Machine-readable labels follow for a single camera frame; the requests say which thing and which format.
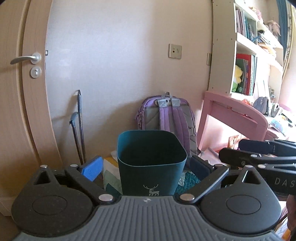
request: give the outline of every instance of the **hand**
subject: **hand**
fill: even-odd
[[[287,210],[288,210],[288,229],[292,231],[296,227],[296,200],[295,196],[289,195],[287,198]]]

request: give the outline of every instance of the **trash can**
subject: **trash can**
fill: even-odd
[[[134,130],[119,135],[118,166],[123,195],[173,195],[187,153],[168,131]]]

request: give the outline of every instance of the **wooden door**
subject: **wooden door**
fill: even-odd
[[[45,39],[52,0],[6,0],[0,5],[0,212],[10,214],[16,195],[41,164],[61,168],[45,86]],[[19,56],[41,61],[11,65]],[[30,70],[39,66],[41,76]]]

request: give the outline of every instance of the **red book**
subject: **red book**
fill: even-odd
[[[251,55],[248,55],[248,54],[241,54],[241,53],[237,53],[237,58],[240,58],[240,59],[245,59],[249,62],[249,69],[248,69],[248,79],[247,79],[247,91],[246,91],[246,94],[248,95],[249,94],[249,91],[250,91],[250,84],[251,84]]]

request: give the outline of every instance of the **backpack strap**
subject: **backpack strap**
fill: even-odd
[[[159,107],[160,130],[170,132],[170,122],[169,122],[169,116],[168,116],[167,100],[166,100],[166,98],[158,99],[157,103],[158,103],[158,107]]]
[[[185,114],[183,112],[182,107],[180,106],[181,101],[177,98],[171,98],[171,101],[173,109],[173,118],[177,130],[176,136],[181,142],[181,144],[184,146],[188,155],[190,155],[190,134]]]

